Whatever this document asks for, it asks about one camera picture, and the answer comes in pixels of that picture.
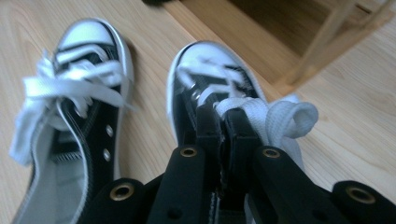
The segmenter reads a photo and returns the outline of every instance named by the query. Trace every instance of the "wooden floor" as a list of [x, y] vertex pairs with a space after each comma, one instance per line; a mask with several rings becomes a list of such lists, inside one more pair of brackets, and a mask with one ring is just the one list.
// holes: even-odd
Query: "wooden floor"
[[[7, 155], [24, 100], [21, 78], [35, 74], [42, 49], [54, 49], [70, 23], [87, 17], [108, 20], [134, 46], [133, 104], [139, 110], [123, 123], [122, 174], [148, 182], [163, 172], [176, 146], [165, 116], [167, 71], [195, 39], [165, 9], [126, 0], [0, 1], [0, 223], [17, 211], [31, 171]], [[320, 113], [300, 146], [307, 174], [325, 189], [354, 179], [396, 203], [395, 39], [392, 20], [298, 90]]]

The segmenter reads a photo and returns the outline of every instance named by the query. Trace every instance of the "shoe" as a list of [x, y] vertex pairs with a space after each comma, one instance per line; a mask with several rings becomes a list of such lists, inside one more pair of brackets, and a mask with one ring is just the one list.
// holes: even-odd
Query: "shoe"
[[124, 106], [134, 82], [127, 45], [107, 21], [77, 21], [52, 60], [24, 80], [10, 156], [33, 165], [14, 223], [76, 223], [91, 199], [120, 178]]
[[294, 96], [269, 104], [257, 79], [234, 52], [202, 41], [178, 53], [168, 76], [167, 115], [179, 145], [186, 133], [196, 131], [196, 109], [206, 104], [213, 105], [220, 117], [230, 109], [243, 109], [263, 145], [285, 150], [304, 169], [295, 138], [309, 133], [318, 121], [316, 108]]

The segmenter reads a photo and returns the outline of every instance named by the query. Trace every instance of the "shoe toe cap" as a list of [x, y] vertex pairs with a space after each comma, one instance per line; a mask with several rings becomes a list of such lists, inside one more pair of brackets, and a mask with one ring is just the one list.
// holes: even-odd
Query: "shoe toe cap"
[[182, 55], [182, 61], [190, 61], [198, 59], [200, 61], [216, 62], [217, 64], [240, 65], [233, 58], [233, 53], [223, 46], [210, 42], [197, 42], [188, 48]]
[[114, 45], [113, 36], [104, 23], [99, 20], [87, 19], [71, 25], [58, 45], [58, 49], [73, 46], [101, 43]]

